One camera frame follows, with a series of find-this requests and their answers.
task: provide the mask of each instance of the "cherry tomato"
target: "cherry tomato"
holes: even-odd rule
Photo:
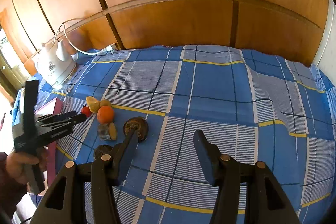
[[[86,117],[89,117],[91,115],[90,108],[88,106],[83,106],[82,113],[85,114]]]

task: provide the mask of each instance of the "cloth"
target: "cloth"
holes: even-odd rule
[[[9,177],[6,172],[6,158],[6,153],[0,152],[0,207],[12,219],[16,205],[27,193],[27,186]]]
[[[209,223],[218,188],[201,170],[196,129],[239,162],[264,161],[305,224],[317,223],[335,197],[336,89],[315,65],[214,45],[105,52],[77,63],[62,90],[41,81],[37,108],[58,97],[62,112],[80,112],[87,96],[108,99],[118,138],[100,141],[91,115],[58,141],[57,170],[69,159],[93,161],[98,145],[122,142],[129,118],[149,124],[126,180],[113,188],[122,224]],[[93,224],[89,183],[85,202]],[[241,184],[237,223],[245,203]]]

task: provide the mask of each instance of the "black plastic tool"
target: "black plastic tool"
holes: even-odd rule
[[[31,224],[86,223],[84,182],[91,182],[94,223],[121,224],[112,186],[126,179],[137,143],[137,134],[129,132],[123,143],[94,162],[76,165],[68,161],[45,193]]]
[[[254,165],[237,162],[206,139],[194,133],[194,147],[205,179],[219,186],[210,224],[236,224],[240,183],[247,185],[245,224],[300,224],[281,185],[262,161]]]
[[[14,147],[16,152],[26,152],[38,156],[37,149],[46,146],[72,133],[73,126],[84,122],[86,116],[75,111],[58,115],[35,117],[34,107],[37,103],[38,80],[27,81],[25,84],[24,112],[20,123],[13,126]],[[44,177],[38,165],[25,165],[24,171],[28,178],[31,191],[39,194],[44,191]]]

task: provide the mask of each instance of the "hand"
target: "hand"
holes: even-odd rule
[[[35,165],[39,163],[42,172],[47,170],[47,150],[39,148],[38,155],[39,157],[35,157],[24,152],[11,152],[6,159],[8,175],[21,184],[27,184],[28,181],[23,168],[24,164]]]

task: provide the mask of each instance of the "white kettle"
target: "white kettle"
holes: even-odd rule
[[[54,90],[62,88],[76,67],[76,62],[71,55],[63,49],[62,40],[55,44],[44,46],[42,43],[40,54],[34,58],[35,67],[39,74],[48,82]]]

